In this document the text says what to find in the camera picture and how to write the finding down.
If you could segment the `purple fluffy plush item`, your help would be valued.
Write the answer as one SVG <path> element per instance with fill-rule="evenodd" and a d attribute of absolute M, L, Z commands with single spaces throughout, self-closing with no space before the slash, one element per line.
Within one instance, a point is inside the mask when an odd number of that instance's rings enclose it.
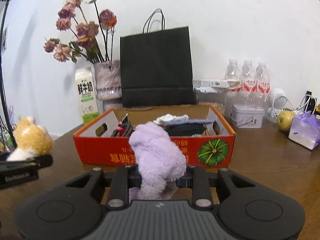
<path fill-rule="evenodd" d="M 129 189 L 129 201 L 170 200 L 177 190 L 176 180 L 187 169 L 187 161 L 168 133 L 153 122 L 136 126 L 129 138 L 135 154 L 141 187 Z"/>

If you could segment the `yellow white plush toy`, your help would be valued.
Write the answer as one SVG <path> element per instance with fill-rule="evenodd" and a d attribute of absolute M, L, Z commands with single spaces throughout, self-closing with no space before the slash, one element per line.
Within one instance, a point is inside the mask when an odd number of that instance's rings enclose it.
<path fill-rule="evenodd" d="M 51 154 L 53 140 L 47 129 L 37 125 L 32 116 L 24 117 L 14 130 L 17 148 L 9 154 L 6 161 L 24 161 Z"/>

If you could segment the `red cardboard box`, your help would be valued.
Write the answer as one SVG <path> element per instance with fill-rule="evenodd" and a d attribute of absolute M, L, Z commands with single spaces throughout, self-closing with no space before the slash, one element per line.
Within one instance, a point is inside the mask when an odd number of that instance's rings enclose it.
<path fill-rule="evenodd" d="M 187 115 L 191 123 L 171 137 L 155 124 L 165 114 Z M 235 143 L 235 131 L 212 105 L 179 105 L 110 109 L 73 135 L 84 164 L 122 166 L 135 164 L 139 155 L 161 153 L 172 159 L 176 153 L 188 165 L 228 167 Z"/>

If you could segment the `dark navy pouch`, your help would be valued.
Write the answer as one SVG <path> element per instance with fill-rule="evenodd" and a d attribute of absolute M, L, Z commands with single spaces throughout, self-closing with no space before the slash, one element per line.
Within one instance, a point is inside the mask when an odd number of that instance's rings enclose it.
<path fill-rule="evenodd" d="M 192 137 L 195 134 L 202 134 L 207 129 L 205 124 L 181 124 L 167 126 L 164 130 L 170 137 Z"/>

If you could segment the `white folded cloth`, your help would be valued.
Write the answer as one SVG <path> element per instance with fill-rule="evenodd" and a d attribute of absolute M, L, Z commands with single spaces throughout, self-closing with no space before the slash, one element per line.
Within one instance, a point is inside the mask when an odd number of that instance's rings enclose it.
<path fill-rule="evenodd" d="M 179 121 L 179 120 L 188 120 L 188 115 L 172 115 L 172 114 L 165 114 L 160 117 L 157 117 L 155 120 L 153 120 L 153 123 L 157 124 L 158 126 L 165 126 L 171 121 Z"/>

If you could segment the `small decorated tin box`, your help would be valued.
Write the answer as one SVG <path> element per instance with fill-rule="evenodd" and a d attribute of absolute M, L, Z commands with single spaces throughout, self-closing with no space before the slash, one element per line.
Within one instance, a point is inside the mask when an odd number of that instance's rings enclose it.
<path fill-rule="evenodd" d="M 264 110 L 258 105 L 234 104 L 229 117 L 237 128 L 262 128 Z"/>

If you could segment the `clear jar with nuts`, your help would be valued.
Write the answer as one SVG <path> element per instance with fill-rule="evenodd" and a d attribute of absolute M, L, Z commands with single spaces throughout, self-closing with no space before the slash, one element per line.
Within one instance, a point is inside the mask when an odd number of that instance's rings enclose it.
<path fill-rule="evenodd" d="M 211 104 L 222 115 L 226 111 L 227 90 L 214 87 L 194 87 L 197 104 Z"/>

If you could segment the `white flat carton box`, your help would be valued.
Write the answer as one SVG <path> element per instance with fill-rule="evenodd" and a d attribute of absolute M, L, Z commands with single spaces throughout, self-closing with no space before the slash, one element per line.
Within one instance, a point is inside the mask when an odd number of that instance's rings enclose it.
<path fill-rule="evenodd" d="M 213 87 L 213 88 L 223 88 L 223 89 L 235 89 L 241 87 L 241 80 L 197 80 L 193 79 L 194 87 Z"/>

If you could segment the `clear water bottle middle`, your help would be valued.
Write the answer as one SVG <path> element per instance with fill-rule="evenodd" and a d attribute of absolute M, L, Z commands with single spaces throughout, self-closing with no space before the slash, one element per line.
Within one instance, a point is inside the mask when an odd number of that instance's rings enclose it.
<path fill-rule="evenodd" d="M 257 80 L 252 66 L 252 60 L 244 60 L 244 65 L 241 70 L 242 79 L 242 94 L 245 104 L 252 104 L 255 93 L 257 91 Z"/>

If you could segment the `clear water bottle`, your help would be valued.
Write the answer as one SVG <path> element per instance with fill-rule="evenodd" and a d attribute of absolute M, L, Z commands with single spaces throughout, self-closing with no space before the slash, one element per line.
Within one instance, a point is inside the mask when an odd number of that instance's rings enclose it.
<path fill-rule="evenodd" d="M 225 79 L 229 81 L 234 81 L 235 85 L 232 86 L 227 92 L 227 99 L 237 95 L 242 89 L 242 81 L 240 79 L 240 69 L 238 68 L 238 61 L 236 59 L 229 59 L 229 64 L 225 73 Z"/>
<path fill-rule="evenodd" d="M 271 78 L 265 62 L 258 62 L 258 66 L 256 68 L 256 79 L 258 85 L 257 90 L 261 94 L 261 98 L 263 99 L 262 106 L 264 110 L 267 111 Z"/>
<path fill-rule="evenodd" d="M 242 94 L 245 104 L 252 104 L 255 93 L 257 91 L 257 80 L 252 66 L 252 60 L 244 60 L 244 65 L 241 70 L 242 79 Z"/>

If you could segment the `purple ceramic vase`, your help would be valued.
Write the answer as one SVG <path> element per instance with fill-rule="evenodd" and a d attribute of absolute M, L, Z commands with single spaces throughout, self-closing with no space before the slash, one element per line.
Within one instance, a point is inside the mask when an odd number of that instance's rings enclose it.
<path fill-rule="evenodd" d="M 103 111 L 122 107 L 120 61 L 94 65 L 96 97 L 103 102 Z"/>

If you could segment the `black paper bag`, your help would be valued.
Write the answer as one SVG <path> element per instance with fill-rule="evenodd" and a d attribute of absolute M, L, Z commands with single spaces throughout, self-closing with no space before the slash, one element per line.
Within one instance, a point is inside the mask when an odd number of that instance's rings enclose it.
<path fill-rule="evenodd" d="M 149 17 L 140 34 L 120 38 L 120 77 L 125 108 L 193 105 L 193 68 L 189 28 L 150 31 Z"/>

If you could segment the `white green milk carton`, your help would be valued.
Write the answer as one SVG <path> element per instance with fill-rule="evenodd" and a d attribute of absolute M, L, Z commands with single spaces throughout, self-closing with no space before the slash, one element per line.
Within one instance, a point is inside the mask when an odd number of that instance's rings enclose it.
<path fill-rule="evenodd" d="M 81 117 L 86 125 L 100 115 L 91 67 L 77 69 L 74 79 Z"/>

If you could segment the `clear water bottle left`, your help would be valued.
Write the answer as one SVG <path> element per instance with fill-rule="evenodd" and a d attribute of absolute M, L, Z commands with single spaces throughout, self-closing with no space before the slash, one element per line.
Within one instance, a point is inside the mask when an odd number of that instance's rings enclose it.
<path fill-rule="evenodd" d="M 225 79 L 229 81 L 234 81 L 235 85 L 232 86 L 227 92 L 227 99 L 237 95 L 242 89 L 242 81 L 240 79 L 240 69 L 238 68 L 238 61 L 236 59 L 229 59 L 229 64 L 225 73 Z"/>

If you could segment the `yellow green apple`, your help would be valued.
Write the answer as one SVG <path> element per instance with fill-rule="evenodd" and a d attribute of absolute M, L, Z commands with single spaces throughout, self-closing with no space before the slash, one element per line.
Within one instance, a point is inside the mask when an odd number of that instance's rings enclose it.
<path fill-rule="evenodd" d="M 277 116 L 278 128 L 283 132 L 288 132 L 291 128 L 292 120 L 295 117 L 293 111 L 284 110 Z"/>

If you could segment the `clear water bottle right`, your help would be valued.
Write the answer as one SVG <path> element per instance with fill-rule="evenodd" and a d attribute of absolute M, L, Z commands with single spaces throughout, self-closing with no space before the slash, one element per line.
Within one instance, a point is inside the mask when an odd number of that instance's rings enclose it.
<path fill-rule="evenodd" d="M 258 66 L 256 68 L 256 79 L 258 85 L 257 90 L 261 94 L 261 98 L 263 99 L 262 106 L 264 110 L 267 111 L 271 78 L 265 62 L 258 62 Z"/>

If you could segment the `white small fan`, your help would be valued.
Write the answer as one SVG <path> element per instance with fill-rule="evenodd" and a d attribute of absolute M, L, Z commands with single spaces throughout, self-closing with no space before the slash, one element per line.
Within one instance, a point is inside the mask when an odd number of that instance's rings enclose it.
<path fill-rule="evenodd" d="M 269 108 L 267 111 L 267 120 L 276 123 L 278 115 L 284 110 L 287 103 L 285 91 L 280 88 L 274 88 L 269 96 Z"/>

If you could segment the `purple gift bag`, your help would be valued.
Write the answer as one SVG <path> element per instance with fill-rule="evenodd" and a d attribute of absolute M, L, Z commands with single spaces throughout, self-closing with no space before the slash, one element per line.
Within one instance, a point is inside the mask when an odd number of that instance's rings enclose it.
<path fill-rule="evenodd" d="M 310 111 L 295 116 L 289 139 L 311 151 L 314 150 L 319 145 L 319 119 Z"/>

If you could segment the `dried pink rose bouquet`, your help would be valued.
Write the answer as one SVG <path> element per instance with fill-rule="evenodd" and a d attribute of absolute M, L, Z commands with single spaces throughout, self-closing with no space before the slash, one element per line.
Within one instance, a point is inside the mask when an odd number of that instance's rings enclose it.
<path fill-rule="evenodd" d="M 99 11 L 97 0 L 90 0 L 87 4 L 94 5 L 97 14 L 97 21 L 90 21 L 82 9 L 83 3 L 84 0 L 66 0 L 57 13 L 55 26 L 58 31 L 71 31 L 73 38 L 68 43 L 59 38 L 47 39 L 44 51 L 52 53 L 59 62 L 77 63 L 79 57 L 92 64 L 112 62 L 117 17 L 110 9 Z"/>

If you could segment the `black light stand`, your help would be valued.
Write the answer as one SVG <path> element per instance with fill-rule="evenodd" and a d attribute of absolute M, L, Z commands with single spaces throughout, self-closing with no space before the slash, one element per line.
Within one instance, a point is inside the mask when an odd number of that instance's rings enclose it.
<path fill-rule="evenodd" d="M 7 88 L 6 88 L 6 62 L 5 62 L 5 52 L 3 51 L 3 38 L 5 33 L 5 25 L 7 23 L 7 13 L 9 9 L 9 4 L 11 0 L 1 0 L 1 2 L 4 3 L 3 11 L 2 11 L 2 18 L 1 18 L 1 106 L 3 111 L 3 118 L 4 124 L 6 126 L 7 133 L 10 137 L 10 141 L 12 144 L 12 150 L 14 150 L 17 147 L 17 143 L 15 140 L 15 137 L 13 135 L 13 128 L 10 122 L 9 117 L 9 102 L 7 100 Z"/>

